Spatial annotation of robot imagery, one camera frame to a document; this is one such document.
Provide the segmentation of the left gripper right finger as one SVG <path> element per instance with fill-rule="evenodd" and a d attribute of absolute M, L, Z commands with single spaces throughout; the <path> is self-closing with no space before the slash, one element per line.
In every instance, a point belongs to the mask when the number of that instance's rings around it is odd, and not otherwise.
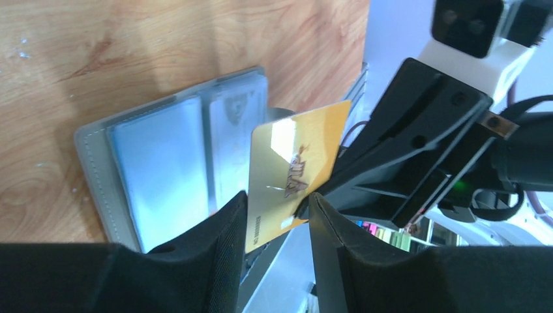
<path fill-rule="evenodd" d="M 321 312 L 551 312 L 549 246 L 437 246 L 412 254 L 308 199 Z"/>

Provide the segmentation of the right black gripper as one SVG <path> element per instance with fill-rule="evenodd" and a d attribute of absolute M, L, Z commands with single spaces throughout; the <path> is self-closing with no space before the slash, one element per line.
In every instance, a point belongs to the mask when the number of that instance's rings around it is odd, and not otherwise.
<path fill-rule="evenodd" d="M 406 59 L 321 194 L 344 215 L 414 223 L 432 206 L 459 222 L 499 222 L 527 191 L 552 190 L 552 113 L 490 96 Z"/>

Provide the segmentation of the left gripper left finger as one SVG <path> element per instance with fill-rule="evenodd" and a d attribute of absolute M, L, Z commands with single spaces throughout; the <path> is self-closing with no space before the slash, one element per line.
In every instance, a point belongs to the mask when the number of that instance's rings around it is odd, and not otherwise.
<path fill-rule="evenodd" d="M 147 254 L 117 243 L 1 245 L 2 312 L 235 312 L 247 194 Z"/>

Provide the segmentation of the grey card holder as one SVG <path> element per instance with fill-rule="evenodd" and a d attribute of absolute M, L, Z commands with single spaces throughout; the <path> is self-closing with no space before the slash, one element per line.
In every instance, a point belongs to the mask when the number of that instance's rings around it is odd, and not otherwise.
<path fill-rule="evenodd" d="M 254 129 L 287 116 L 252 67 L 80 127 L 74 143 L 109 241 L 147 253 L 248 188 Z"/>

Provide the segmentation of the gold credit card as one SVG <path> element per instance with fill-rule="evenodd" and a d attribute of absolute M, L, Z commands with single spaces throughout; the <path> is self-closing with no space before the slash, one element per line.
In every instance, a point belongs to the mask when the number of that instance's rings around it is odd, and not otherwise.
<path fill-rule="evenodd" d="M 256 127 L 252 132 L 245 251 L 306 222 L 296 210 L 331 176 L 351 101 Z"/>

